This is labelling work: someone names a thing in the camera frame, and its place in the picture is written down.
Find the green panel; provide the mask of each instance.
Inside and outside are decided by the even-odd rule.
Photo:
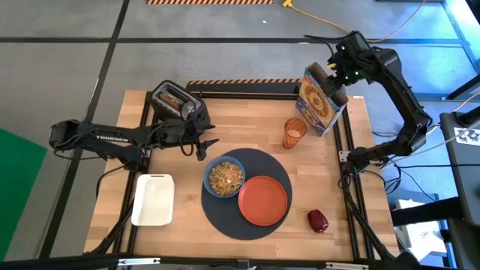
[[[0,261],[5,258],[47,150],[0,128]]]

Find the white tray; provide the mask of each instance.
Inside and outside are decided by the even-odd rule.
[[[172,222],[174,195],[171,175],[141,175],[136,180],[132,224],[163,226]]]

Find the bowl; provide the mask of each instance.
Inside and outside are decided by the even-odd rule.
[[[223,162],[230,162],[231,164],[235,164],[236,166],[238,166],[240,168],[241,174],[243,175],[243,179],[241,180],[241,185],[238,188],[238,190],[235,193],[232,193],[232,194],[226,195],[226,196],[218,195],[215,192],[215,190],[213,190],[212,186],[210,185],[210,177],[209,177],[210,174],[212,173],[213,168],[216,167],[218,164],[222,164]],[[207,191],[211,195],[213,195],[215,197],[218,197],[218,198],[229,198],[229,197],[235,196],[240,191],[240,189],[242,189],[242,186],[243,186],[244,183],[245,183],[245,169],[243,168],[240,161],[236,160],[233,157],[229,157],[229,156],[217,157],[217,158],[211,160],[210,163],[207,164],[207,167],[205,168],[205,170],[203,171],[203,186],[205,186],[205,188],[207,189]]]

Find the concrete floor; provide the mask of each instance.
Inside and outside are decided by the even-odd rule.
[[[360,29],[368,38],[387,35],[418,5],[353,1],[295,0],[295,5],[349,29]],[[121,6],[122,0],[0,1],[0,36],[109,37]],[[469,33],[477,27],[468,19],[461,22]],[[300,38],[303,34],[335,37],[343,33],[284,9],[281,1],[259,6],[147,6],[143,0],[132,0],[121,31],[121,37]],[[456,35],[442,6],[426,4],[395,38],[453,39]],[[398,51],[404,76],[417,92],[433,89],[449,93],[475,75],[459,46],[388,47]],[[47,147],[50,125],[84,116],[106,49],[106,44],[0,44],[0,127]],[[313,61],[324,65],[328,57],[329,51],[322,45],[119,44],[94,122],[115,124],[127,89],[150,90],[165,79],[184,85],[188,80],[212,78],[300,77],[306,65]],[[348,92],[366,97],[373,130],[400,129],[401,118],[380,85],[360,82],[349,87]],[[454,109],[458,102],[423,104],[438,121],[440,113]],[[467,104],[464,110],[475,106],[478,104]],[[442,140],[437,130],[428,137],[428,145]],[[447,163],[446,149],[441,147],[401,164]],[[66,165],[48,151],[7,260],[36,256]],[[98,160],[80,164],[53,256],[82,253],[95,206],[95,182],[103,169],[104,162]],[[409,173],[427,192],[438,193],[441,198],[456,195],[449,168],[410,169]],[[383,175],[394,178],[396,169],[385,168]],[[418,190],[408,178],[402,181],[401,188]]]

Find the wooden table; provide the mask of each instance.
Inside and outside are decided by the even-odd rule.
[[[125,93],[118,126],[138,126],[145,96],[145,91]],[[178,148],[152,152],[149,172],[170,174],[175,182],[173,220],[167,226],[140,227],[134,254],[352,261],[344,198],[337,186],[340,171],[333,132],[318,137],[309,129],[294,149],[286,150],[281,145],[284,123],[291,117],[302,117],[294,100],[205,99],[205,102],[211,123],[217,127],[204,133],[201,139],[219,138],[220,142],[208,148],[207,158],[202,162],[195,156],[185,157]],[[373,146],[363,97],[350,97],[348,109],[355,145]],[[152,121],[152,109],[149,119],[147,125]],[[206,164],[212,158],[239,148],[269,153],[283,165],[292,183],[292,207],[283,224],[271,235],[253,241],[233,239],[218,232],[207,220],[201,204]],[[109,160],[105,170],[119,165],[117,160]],[[369,170],[380,172],[374,167]],[[95,248],[118,220],[127,176],[127,171],[118,171],[103,179],[85,251]],[[371,227],[382,243],[397,254],[382,180],[375,175],[362,174],[361,183]],[[306,214],[312,209],[319,209],[329,221],[324,234],[316,234],[308,226]],[[126,251],[128,226],[121,251]],[[365,257],[365,243],[358,224],[357,233],[361,255]]]

